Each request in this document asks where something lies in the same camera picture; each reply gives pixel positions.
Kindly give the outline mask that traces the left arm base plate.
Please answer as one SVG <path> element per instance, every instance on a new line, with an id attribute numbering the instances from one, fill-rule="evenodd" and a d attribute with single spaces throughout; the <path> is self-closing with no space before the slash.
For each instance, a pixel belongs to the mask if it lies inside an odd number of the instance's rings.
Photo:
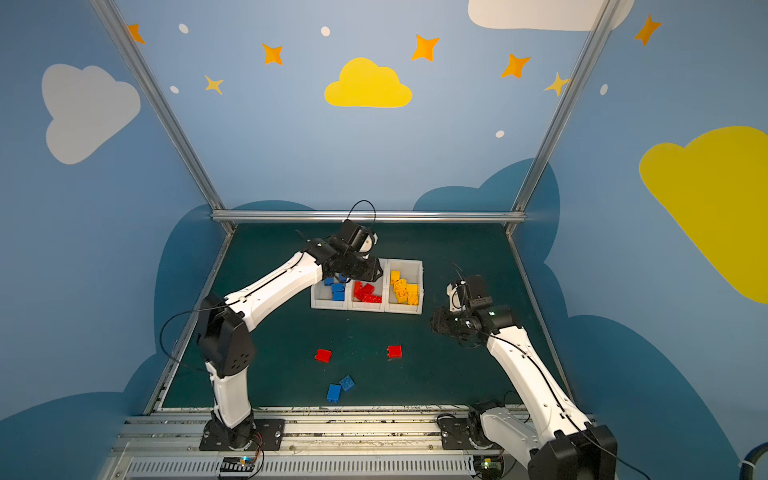
<path id="1" fill-rule="evenodd" d="M 226 427 L 213 416 L 204 426 L 200 451 L 277 451 L 280 449 L 285 421 L 282 419 L 246 419 L 234 428 Z"/>

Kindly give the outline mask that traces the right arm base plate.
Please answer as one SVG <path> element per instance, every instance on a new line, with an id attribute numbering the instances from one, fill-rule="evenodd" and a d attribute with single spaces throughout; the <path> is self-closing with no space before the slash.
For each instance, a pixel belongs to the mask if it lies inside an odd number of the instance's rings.
<path id="1" fill-rule="evenodd" d="M 456 417 L 442 414 L 436 418 L 444 450 L 488 450 L 499 446 L 489 440 L 476 415 Z"/>

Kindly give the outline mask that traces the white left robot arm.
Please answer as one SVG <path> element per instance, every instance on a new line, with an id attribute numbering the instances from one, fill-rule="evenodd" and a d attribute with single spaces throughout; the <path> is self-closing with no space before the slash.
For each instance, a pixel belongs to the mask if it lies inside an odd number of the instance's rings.
<path id="1" fill-rule="evenodd" d="M 203 299 L 194 340 L 214 395 L 203 450 L 259 447 L 248 393 L 248 368 L 256 355 L 251 332 L 296 294 L 325 279 L 379 280 L 383 268 L 372 254 L 377 241 L 372 229 L 346 219 L 337 233 L 305 240 L 304 247 L 284 264 L 250 285 L 223 297 L 211 293 Z"/>

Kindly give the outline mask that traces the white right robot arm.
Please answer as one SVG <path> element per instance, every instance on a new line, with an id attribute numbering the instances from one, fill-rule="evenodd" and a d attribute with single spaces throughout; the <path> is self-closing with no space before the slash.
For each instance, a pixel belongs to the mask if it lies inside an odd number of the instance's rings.
<path id="1" fill-rule="evenodd" d="M 495 401 L 471 407 L 468 441 L 477 449 L 500 447 L 531 479 L 613 479 L 618 443 L 610 429 L 596 426 L 557 384 L 537 354 L 523 323 L 497 305 L 479 275 L 446 288 L 448 304 L 430 319 L 433 332 L 476 340 L 502 367 L 526 407 L 529 422 Z"/>

